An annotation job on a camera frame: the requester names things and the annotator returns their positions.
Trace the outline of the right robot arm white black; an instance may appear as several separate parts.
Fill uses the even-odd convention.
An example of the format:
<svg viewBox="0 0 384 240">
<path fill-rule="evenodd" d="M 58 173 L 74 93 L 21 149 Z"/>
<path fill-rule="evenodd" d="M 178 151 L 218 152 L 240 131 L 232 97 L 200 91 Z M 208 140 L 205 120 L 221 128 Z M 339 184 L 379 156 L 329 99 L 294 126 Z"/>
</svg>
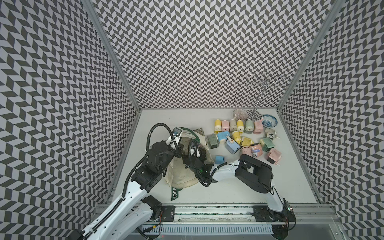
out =
<svg viewBox="0 0 384 240">
<path fill-rule="evenodd" d="M 204 187 L 228 179 L 238 179 L 253 191 L 263 194 L 267 206 L 255 206 L 253 216 L 257 222 L 296 222 L 292 207 L 280 198 L 273 186 L 272 167 L 249 155 L 242 154 L 232 163 L 205 164 L 199 150 L 189 150 L 182 155 L 183 163 L 190 169 Z"/>
</svg>

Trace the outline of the pink block pencil sharpener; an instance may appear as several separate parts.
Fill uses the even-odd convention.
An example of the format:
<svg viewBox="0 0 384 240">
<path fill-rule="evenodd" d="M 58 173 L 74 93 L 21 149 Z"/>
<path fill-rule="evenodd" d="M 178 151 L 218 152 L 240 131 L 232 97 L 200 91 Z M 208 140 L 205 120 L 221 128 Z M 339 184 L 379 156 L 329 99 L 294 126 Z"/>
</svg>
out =
<svg viewBox="0 0 384 240">
<path fill-rule="evenodd" d="M 263 131 L 264 131 L 263 121 L 262 120 L 255 121 L 253 134 L 259 135 L 259 134 L 262 134 Z"/>
</svg>

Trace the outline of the small yellow black sharpener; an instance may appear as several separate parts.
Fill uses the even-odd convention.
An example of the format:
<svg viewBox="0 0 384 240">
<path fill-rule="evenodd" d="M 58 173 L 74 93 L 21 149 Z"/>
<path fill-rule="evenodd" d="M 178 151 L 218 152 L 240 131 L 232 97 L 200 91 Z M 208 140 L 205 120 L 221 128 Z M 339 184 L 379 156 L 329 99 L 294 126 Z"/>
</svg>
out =
<svg viewBox="0 0 384 240">
<path fill-rule="evenodd" d="M 242 137 L 242 140 L 241 140 L 242 147 L 250 147 L 253 144 L 254 144 L 254 141 L 252 139 L 248 137 Z"/>
</svg>

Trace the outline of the cream canvas tote bag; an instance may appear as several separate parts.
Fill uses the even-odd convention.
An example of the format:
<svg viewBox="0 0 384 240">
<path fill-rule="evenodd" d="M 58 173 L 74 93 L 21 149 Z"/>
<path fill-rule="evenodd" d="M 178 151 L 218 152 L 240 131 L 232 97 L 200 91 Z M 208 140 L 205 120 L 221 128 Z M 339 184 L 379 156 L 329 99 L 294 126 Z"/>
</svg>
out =
<svg viewBox="0 0 384 240">
<path fill-rule="evenodd" d="M 179 148 L 183 150 L 180 158 L 174 157 L 171 163 L 168 165 L 165 181 L 172 188 L 171 201 L 175 201 L 179 197 L 179 192 L 185 188 L 194 186 L 199 183 L 198 178 L 193 171 L 186 168 L 183 162 L 183 157 L 188 156 L 188 145 L 191 139 L 196 140 L 198 143 L 199 153 L 198 159 L 202 160 L 204 164 L 213 164 L 214 161 L 209 153 L 209 147 L 206 142 L 206 135 L 202 128 L 188 129 L 182 127 L 182 134 L 179 138 Z"/>
</svg>

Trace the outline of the green block pencil sharpener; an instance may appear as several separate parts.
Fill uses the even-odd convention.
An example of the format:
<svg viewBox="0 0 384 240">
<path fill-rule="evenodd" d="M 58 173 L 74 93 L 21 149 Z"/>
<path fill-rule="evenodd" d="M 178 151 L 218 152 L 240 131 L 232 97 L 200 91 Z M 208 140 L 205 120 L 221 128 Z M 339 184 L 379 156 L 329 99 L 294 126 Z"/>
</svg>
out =
<svg viewBox="0 0 384 240">
<path fill-rule="evenodd" d="M 270 138 L 262 138 L 259 141 L 259 144 L 262 147 L 264 152 L 269 152 L 271 149 L 275 147 L 273 141 Z"/>
</svg>

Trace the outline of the mint green pencil sharpener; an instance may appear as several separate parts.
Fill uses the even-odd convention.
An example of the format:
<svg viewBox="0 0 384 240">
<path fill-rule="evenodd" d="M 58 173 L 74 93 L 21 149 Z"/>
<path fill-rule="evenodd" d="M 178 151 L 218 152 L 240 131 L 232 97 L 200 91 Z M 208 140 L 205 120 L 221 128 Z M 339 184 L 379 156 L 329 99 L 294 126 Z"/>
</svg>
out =
<svg viewBox="0 0 384 240">
<path fill-rule="evenodd" d="M 244 128 L 244 133 L 246 134 L 252 134 L 254 132 L 255 126 L 254 122 L 250 119 L 245 121 L 245 128 Z"/>
</svg>

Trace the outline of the pink rounded pencil sharpener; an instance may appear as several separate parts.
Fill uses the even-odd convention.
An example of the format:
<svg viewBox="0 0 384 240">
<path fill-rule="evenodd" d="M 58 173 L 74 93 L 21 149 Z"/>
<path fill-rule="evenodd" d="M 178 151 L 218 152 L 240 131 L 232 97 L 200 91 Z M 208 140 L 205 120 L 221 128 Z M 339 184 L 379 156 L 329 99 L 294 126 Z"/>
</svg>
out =
<svg viewBox="0 0 384 240">
<path fill-rule="evenodd" d="M 230 122 L 227 120 L 221 121 L 221 132 L 229 132 L 230 131 Z"/>
</svg>

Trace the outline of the white grey pencil sharpener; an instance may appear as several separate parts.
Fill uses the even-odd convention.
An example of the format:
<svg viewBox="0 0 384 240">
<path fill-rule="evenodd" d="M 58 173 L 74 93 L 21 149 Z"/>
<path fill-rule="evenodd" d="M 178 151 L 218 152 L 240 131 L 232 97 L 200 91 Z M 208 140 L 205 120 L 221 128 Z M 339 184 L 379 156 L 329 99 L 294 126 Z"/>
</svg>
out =
<svg viewBox="0 0 384 240">
<path fill-rule="evenodd" d="M 275 139 L 279 139 L 279 136 L 278 136 L 276 130 L 269 129 L 269 128 L 265 129 L 264 137 L 270 139 L 271 141 L 273 141 Z"/>
</svg>

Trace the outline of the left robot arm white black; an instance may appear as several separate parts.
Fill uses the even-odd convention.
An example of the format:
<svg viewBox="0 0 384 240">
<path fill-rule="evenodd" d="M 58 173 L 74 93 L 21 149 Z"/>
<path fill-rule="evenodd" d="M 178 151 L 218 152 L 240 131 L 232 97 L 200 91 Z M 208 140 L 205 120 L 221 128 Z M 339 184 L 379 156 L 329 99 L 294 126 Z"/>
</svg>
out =
<svg viewBox="0 0 384 240">
<path fill-rule="evenodd" d="M 162 203 L 149 193 L 165 176 L 174 157 L 181 157 L 184 146 L 171 140 L 148 148 L 131 170 L 121 195 L 83 230 L 73 230 L 69 240 L 123 240 L 147 221 L 162 220 Z"/>
</svg>

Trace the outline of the blue round pencil sharpener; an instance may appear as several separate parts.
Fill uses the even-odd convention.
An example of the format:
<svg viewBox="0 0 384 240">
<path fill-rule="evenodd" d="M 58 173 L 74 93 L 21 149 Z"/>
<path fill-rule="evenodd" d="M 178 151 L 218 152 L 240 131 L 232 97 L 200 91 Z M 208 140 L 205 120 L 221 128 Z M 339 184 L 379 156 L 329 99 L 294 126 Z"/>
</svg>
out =
<svg viewBox="0 0 384 240">
<path fill-rule="evenodd" d="M 231 135 L 228 131 L 217 133 L 217 138 L 220 144 L 225 144 L 230 137 Z"/>
</svg>

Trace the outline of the pink jar shaped sharpener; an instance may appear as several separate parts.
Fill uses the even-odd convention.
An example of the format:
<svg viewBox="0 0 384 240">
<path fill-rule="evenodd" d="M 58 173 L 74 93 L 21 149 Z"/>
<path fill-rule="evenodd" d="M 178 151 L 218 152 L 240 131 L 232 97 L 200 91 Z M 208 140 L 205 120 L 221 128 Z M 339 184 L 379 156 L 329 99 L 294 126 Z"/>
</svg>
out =
<svg viewBox="0 0 384 240">
<path fill-rule="evenodd" d="M 252 155 L 252 150 L 250 147 L 242 147 L 241 148 L 241 155 L 248 155 L 248 156 L 253 156 Z"/>
</svg>

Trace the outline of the yellow block pencil sharpener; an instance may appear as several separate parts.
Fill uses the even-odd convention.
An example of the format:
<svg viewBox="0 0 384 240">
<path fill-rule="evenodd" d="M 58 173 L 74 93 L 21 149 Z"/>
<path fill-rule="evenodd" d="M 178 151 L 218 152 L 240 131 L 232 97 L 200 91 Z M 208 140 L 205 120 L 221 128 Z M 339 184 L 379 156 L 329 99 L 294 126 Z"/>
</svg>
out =
<svg viewBox="0 0 384 240">
<path fill-rule="evenodd" d="M 214 133 L 217 134 L 222 131 L 222 121 L 217 119 L 215 120 Z"/>
</svg>

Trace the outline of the small pink sharpener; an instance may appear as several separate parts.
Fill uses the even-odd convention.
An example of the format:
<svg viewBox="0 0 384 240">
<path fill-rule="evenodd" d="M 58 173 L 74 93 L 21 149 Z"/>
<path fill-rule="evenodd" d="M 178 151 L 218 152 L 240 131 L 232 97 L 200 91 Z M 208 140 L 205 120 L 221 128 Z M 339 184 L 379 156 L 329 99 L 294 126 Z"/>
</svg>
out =
<svg viewBox="0 0 384 240">
<path fill-rule="evenodd" d="M 277 165 L 282 159 L 282 153 L 275 148 L 272 148 L 266 155 L 266 160 L 272 165 Z"/>
</svg>

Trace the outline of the pale blue block sharpener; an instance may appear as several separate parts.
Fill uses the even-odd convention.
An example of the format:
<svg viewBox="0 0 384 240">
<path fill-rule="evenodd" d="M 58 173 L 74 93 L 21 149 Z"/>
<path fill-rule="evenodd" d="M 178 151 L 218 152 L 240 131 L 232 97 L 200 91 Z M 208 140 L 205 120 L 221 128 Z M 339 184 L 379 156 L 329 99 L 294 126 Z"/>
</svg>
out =
<svg viewBox="0 0 384 240">
<path fill-rule="evenodd" d="M 227 136 L 227 141 L 226 141 L 226 145 L 225 145 L 226 149 L 232 154 L 234 155 L 241 147 L 240 145 L 235 141 L 233 140 L 232 138 L 230 138 L 229 136 Z"/>
</svg>

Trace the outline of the yellow round pencil sharpener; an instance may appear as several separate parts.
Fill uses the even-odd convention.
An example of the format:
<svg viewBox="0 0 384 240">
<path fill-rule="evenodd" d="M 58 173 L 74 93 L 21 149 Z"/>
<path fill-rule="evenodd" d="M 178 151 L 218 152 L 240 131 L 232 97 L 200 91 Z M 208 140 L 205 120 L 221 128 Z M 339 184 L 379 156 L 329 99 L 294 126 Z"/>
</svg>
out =
<svg viewBox="0 0 384 240">
<path fill-rule="evenodd" d="M 239 132 L 239 134 L 242 135 L 244 133 L 244 129 L 245 129 L 244 121 L 237 120 L 237 132 Z"/>
</svg>

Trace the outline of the white cartoon pencil sharpener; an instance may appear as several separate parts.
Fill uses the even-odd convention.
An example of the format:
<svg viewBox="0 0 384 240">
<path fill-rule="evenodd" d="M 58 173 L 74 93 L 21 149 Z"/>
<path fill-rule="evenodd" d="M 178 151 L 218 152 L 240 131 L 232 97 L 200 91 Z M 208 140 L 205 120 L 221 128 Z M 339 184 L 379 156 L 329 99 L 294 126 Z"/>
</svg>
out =
<svg viewBox="0 0 384 240">
<path fill-rule="evenodd" d="M 237 120 L 236 120 L 236 118 L 231 119 L 230 120 L 230 132 L 232 133 L 232 132 L 236 131 L 237 128 L 238 127 L 237 127 Z"/>
</svg>

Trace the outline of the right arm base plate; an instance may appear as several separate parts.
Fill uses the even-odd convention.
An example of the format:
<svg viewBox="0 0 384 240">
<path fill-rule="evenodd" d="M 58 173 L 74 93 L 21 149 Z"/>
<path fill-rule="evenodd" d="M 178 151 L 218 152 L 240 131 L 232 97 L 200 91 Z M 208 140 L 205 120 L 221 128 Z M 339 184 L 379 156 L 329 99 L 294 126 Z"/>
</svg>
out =
<svg viewBox="0 0 384 240">
<path fill-rule="evenodd" d="M 253 206 L 252 216 L 256 222 L 295 222 L 296 217 L 291 206 L 284 206 L 281 213 L 270 210 L 267 206 Z"/>
</svg>

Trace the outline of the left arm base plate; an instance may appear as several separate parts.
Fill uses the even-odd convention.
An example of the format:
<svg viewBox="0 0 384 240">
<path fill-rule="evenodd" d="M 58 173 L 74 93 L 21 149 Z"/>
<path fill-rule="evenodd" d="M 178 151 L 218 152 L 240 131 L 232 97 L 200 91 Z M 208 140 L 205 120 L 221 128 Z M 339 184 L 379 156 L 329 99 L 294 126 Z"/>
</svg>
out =
<svg viewBox="0 0 384 240">
<path fill-rule="evenodd" d="M 157 221 L 161 223 L 173 222 L 175 219 L 175 211 L 176 211 L 176 206 L 173 206 L 173 205 L 161 206 L 160 215 Z"/>
</svg>

